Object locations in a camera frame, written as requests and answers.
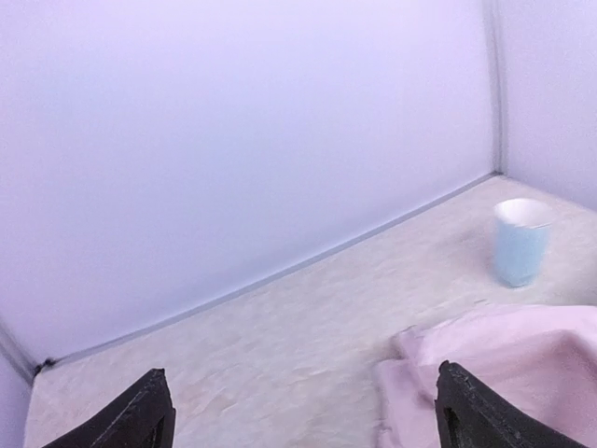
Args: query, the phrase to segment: light blue cup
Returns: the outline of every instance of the light blue cup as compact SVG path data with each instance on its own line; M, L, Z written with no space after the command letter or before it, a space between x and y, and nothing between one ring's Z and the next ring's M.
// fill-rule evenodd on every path
M512 199L494 208L497 217L494 268L509 287L531 284L548 246L551 209L533 199Z

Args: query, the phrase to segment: cloth fold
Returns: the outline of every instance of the cloth fold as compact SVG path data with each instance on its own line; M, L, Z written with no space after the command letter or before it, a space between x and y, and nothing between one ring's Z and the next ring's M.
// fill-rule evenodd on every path
M536 420L597 448L597 308L489 305L393 339L381 362L381 448L438 448L441 362L458 362Z

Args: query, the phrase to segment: tabletop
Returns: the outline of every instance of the tabletop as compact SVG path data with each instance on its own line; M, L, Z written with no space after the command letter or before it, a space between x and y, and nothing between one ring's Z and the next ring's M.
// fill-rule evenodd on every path
M555 211L544 268L508 289L491 271L493 206ZM483 303L597 302L597 214L503 177L259 289L35 378L25 448L39 448L164 368L175 448L373 446L373 366L398 331Z

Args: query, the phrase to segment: fabric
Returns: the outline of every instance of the fabric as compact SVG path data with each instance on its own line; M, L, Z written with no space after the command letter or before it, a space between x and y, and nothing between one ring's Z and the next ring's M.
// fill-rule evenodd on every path
M597 448L597 308L494 305L394 338L376 372L381 448L438 448L438 368L458 362L540 422Z

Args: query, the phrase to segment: white partition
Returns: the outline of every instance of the white partition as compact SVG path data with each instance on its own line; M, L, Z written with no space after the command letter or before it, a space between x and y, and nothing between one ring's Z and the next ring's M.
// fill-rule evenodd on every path
M38 361L493 170L476 0L2 8L2 314Z
M22 446L30 399L31 387L0 355L0 446Z
M597 209L597 3L500 2L508 173Z

